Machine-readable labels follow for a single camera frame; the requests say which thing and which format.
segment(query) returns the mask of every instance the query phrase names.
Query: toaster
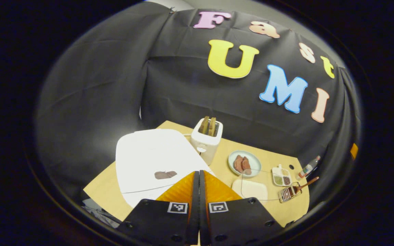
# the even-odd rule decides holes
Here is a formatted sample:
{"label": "toaster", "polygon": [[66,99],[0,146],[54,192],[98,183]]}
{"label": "toaster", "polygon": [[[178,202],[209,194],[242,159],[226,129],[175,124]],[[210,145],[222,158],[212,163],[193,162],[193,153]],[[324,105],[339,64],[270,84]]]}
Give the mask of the toaster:
{"label": "toaster", "polygon": [[202,118],[197,125],[194,127],[191,133],[190,143],[194,149],[200,153],[200,157],[210,165],[214,159],[215,152],[220,144],[223,133],[223,124],[219,121],[215,121],[214,137],[200,133],[198,130],[202,124],[204,118]]}

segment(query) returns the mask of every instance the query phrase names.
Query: black cloth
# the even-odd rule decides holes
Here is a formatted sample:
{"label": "black cloth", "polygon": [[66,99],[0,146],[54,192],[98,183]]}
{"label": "black cloth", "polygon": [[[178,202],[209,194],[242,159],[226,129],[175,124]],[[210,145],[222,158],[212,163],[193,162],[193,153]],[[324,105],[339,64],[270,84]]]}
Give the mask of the black cloth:
{"label": "black cloth", "polygon": [[[341,76],[344,68],[339,68],[319,47],[299,34],[248,14],[230,12],[232,18],[214,29],[193,28],[201,11],[214,10],[179,11],[171,16],[149,54],[142,101],[142,119],[147,127],[155,128],[165,120],[194,127],[199,119],[209,115],[223,123],[224,138],[295,156],[302,164],[323,155],[341,128],[344,112],[352,110],[343,103],[345,93],[353,93],[352,80]],[[249,30],[251,21],[270,23],[280,38],[253,33]],[[211,39],[234,44],[226,58],[230,67],[239,66],[240,45],[257,48],[260,53],[255,56],[249,75],[231,79],[211,71],[208,66]],[[314,51],[314,64],[301,56],[300,42]],[[335,68],[334,79],[326,74],[320,56],[330,59]],[[288,83],[296,77],[308,82],[300,113],[259,99],[269,80],[269,64],[283,68]],[[317,87],[330,95],[324,123],[311,118],[316,108]]]}
{"label": "black cloth", "polygon": [[76,201],[115,160],[116,143],[143,129],[139,118],[148,52],[170,15],[143,2],[101,22],[50,71],[36,113],[37,149],[46,170]]}

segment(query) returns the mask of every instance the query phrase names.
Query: cooked meat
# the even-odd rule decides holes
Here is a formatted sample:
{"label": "cooked meat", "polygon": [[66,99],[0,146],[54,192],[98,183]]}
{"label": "cooked meat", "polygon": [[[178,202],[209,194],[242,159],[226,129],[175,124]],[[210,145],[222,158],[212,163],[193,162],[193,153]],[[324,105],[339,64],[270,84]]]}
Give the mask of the cooked meat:
{"label": "cooked meat", "polygon": [[247,157],[245,157],[245,156],[244,156],[244,158],[242,159],[241,168],[244,170],[244,173],[245,173],[246,175],[252,174],[252,170],[250,170],[249,159],[247,159]]}
{"label": "cooked meat", "polygon": [[155,178],[156,179],[169,179],[173,176],[175,176],[177,173],[175,171],[170,171],[170,172],[156,172],[155,173]]}
{"label": "cooked meat", "polygon": [[242,162],[242,157],[240,155],[237,155],[235,161],[233,162],[233,168],[235,168],[235,170],[240,173],[242,173],[241,162]]}

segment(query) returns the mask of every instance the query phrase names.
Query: sauce bottle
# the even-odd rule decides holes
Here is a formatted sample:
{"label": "sauce bottle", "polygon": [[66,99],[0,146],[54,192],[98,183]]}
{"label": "sauce bottle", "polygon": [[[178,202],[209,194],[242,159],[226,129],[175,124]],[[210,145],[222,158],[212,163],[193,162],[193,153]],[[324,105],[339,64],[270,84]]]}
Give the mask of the sauce bottle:
{"label": "sauce bottle", "polygon": [[303,179],[306,175],[308,175],[311,171],[314,170],[314,168],[317,167],[317,163],[319,163],[320,156],[318,155],[315,159],[313,159],[308,165],[305,166],[305,168],[300,171],[298,175],[296,175],[296,180],[301,180]]}

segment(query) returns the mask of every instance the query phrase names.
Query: letter m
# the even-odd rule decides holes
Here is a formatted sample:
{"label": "letter m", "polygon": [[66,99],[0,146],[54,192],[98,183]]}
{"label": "letter m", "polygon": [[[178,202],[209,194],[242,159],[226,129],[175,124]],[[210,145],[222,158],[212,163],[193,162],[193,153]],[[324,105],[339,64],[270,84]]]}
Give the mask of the letter m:
{"label": "letter m", "polygon": [[275,65],[267,65],[270,71],[267,87],[259,98],[269,103],[275,102],[275,91],[278,97],[278,105],[282,105],[288,97],[290,98],[285,104],[285,108],[293,113],[300,112],[300,101],[302,101],[303,92],[308,87],[308,83],[299,77],[296,77],[290,84],[287,84],[287,78],[282,68]]}

